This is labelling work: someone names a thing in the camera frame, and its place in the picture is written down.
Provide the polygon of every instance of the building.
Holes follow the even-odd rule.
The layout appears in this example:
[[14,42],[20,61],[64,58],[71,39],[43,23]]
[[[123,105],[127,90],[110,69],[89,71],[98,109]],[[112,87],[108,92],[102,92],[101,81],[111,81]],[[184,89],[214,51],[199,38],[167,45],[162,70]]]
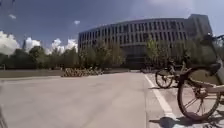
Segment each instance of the building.
[[127,55],[129,65],[141,65],[145,45],[149,39],[165,49],[169,56],[180,58],[181,50],[189,40],[212,33],[208,16],[192,14],[189,18],[143,19],[104,25],[79,33],[78,48],[96,43],[116,43]]

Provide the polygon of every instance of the white cloud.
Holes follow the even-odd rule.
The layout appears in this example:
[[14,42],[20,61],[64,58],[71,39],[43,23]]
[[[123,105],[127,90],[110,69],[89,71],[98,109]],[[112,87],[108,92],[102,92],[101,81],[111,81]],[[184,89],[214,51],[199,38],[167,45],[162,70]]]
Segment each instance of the white cloud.
[[15,16],[15,15],[13,15],[13,14],[9,14],[9,17],[10,17],[11,19],[13,19],[13,20],[15,20],[15,19],[16,19],[16,16]]
[[38,40],[33,40],[31,37],[26,39],[26,51],[30,51],[34,46],[40,46],[41,43]]
[[75,39],[68,39],[68,44],[66,45],[66,49],[72,49],[75,47],[75,50],[78,51],[78,44]]
[[10,55],[17,48],[19,48],[19,44],[15,40],[14,36],[0,31],[0,52]]
[[53,43],[51,44],[51,47],[53,49],[57,48],[59,45],[61,44],[61,40],[59,38],[57,38],[56,40],[53,41]]
[[63,53],[66,49],[72,49],[75,47],[76,51],[78,50],[75,39],[68,39],[67,45],[60,45],[62,42],[59,38],[55,39],[53,43],[51,44],[51,48],[46,49],[46,54],[51,54],[54,49],[58,49],[61,53]]
[[80,24],[80,21],[79,21],[79,20],[75,20],[75,21],[74,21],[74,24],[75,24],[75,25],[79,25],[79,24]]

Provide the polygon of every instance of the pavement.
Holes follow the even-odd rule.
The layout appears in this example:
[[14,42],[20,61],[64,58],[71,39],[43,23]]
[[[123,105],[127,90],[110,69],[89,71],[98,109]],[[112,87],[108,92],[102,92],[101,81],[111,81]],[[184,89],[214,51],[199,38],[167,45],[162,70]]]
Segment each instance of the pavement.
[[210,121],[187,120],[177,105],[177,89],[158,88],[154,74],[26,79],[0,85],[9,128],[224,127],[222,105]]

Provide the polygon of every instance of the white line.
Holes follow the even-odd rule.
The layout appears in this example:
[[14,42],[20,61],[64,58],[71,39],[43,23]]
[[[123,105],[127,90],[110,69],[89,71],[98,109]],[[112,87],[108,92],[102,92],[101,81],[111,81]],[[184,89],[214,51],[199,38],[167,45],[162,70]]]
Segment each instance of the white line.
[[[147,79],[147,81],[149,82],[149,85],[154,88],[156,87],[153,82],[148,78],[147,75],[145,75],[145,78]],[[153,92],[157,98],[157,100],[160,103],[160,106],[162,107],[164,114],[166,117],[170,117],[172,118],[174,121],[178,121],[176,118],[176,116],[173,114],[172,109],[170,107],[170,105],[167,103],[167,101],[165,100],[165,98],[162,96],[162,94],[159,92],[159,90],[153,89]],[[181,125],[174,125],[173,128],[183,128],[183,126]]]

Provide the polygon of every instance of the bicycle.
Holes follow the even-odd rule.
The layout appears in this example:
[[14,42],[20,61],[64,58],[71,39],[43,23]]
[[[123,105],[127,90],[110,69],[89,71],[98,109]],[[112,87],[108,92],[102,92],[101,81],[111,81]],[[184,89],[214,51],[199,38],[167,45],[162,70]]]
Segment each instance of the bicycle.
[[[190,69],[184,74],[180,75],[178,83],[177,101],[181,113],[193,121],[203,121],[208,119],[217,109],[221,93],[224,92],[224,68],[221,57],[216,51],[218,41],[224,42],[224,35],[213,37],[206,35],[201,41],[202,46],[208,46],[214,53],[216,63],[210,66],[199,66]],[[188,99],[189,92],[193,91],[193,99],[189,100],[187,104],[184,104],[183,100]],[[209,104],[205,107],[205,100],[209,100]],[[187,110],[190,105],[199,101],[199,107],[193,106],[193,110],[197,109],[196,113]],[[211,106],[208,112],[205,112],[205,108]]]
[[[186,68],[185,64],[183,63],[180,73],[183,73],[184,71],[187,71],[187,70],[188,69]],[[165,85],[160,83],[159,76],[161,76],[161,80],[163,81],[163,83],[165,82],[164,83]],[[163,88],[163,89],[169,88],[171,86],[171,84],[173,83],[173,81],[178,83],[178,79],[179,79],[179,74],[175,70],[174,62],[169,63],[166,68],[158,70],[155,73],[156,84],[160,88]]]

